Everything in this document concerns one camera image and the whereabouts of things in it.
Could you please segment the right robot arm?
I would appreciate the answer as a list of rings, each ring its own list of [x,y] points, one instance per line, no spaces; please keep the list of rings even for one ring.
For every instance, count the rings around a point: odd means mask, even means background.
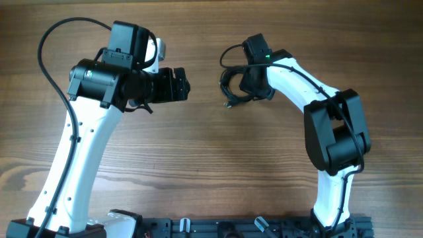
[[[364,169],[371,142],[360,96],[340,91],[306,72],[286,50],[272,51],[262,34],[248,37],[241,47],[247,59],[241,90],[259,99],[275,91],[303,113],[305,148],[318,170],[317,199],[304,227],[290,224],[282,231],[308,237],[357,237],[349,212],[354,176]]]

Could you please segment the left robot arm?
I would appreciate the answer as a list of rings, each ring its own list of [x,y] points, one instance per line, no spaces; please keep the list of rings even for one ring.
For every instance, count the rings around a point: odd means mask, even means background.
[[[183,68],[159,67],[165,44],[150,30],[116,21],[94,59],[82,59],[60,92],[65,126],[44,187],[8,237],[149,237],[139,214],[111,210],[89,218],[89,202],[106,144],[126,112],[183,101],[190,84]]]

